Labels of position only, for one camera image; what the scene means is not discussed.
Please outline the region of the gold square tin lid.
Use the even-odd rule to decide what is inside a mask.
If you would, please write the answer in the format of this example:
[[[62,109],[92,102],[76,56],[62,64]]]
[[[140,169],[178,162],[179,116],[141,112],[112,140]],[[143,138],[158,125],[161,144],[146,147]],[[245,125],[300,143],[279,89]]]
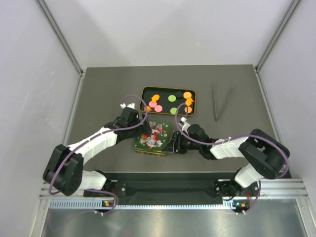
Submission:
[[[150,134],[143,134],[134,139],[134,151],[140,154],[165,157],[167,152],[163,148],[172,137],[172,125],[169,122],[149,121],[152,130]]]

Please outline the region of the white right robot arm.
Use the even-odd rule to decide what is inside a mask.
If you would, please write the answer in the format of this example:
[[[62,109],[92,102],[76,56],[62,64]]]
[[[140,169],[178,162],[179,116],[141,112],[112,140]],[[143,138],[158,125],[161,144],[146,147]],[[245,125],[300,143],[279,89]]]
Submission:
[[[204,129],[198,124],[190,125],[185,117],[176,123],[179,130],[175,133],[175,153],[196,150],[207,160],[245,158],[248,161],[232,180],[216,185],[220,197],[230,200],[243,195],[250,185],[262,179],[281,178],[288,172],[290,151],[260,129],[234,138],[211,139]]]

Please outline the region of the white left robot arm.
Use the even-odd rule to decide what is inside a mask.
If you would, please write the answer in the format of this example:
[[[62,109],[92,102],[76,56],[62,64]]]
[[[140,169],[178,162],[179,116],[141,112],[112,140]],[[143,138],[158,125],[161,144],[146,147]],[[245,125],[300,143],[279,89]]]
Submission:
[[[102,196],[108,195],[112,184],[106,175],[101,171],[85,171],[83,167],[103,150],[124,140],[135,139],[137,148],[162,153],[171,137],[171,124],[148,120],[145,114],[139,114],[133,103],[120,106],[121,115],[94,134],[75,144],[60,144],[54,148],[43,173],[51,195],[52,189],[65,196],[78,190],[96,190]]]

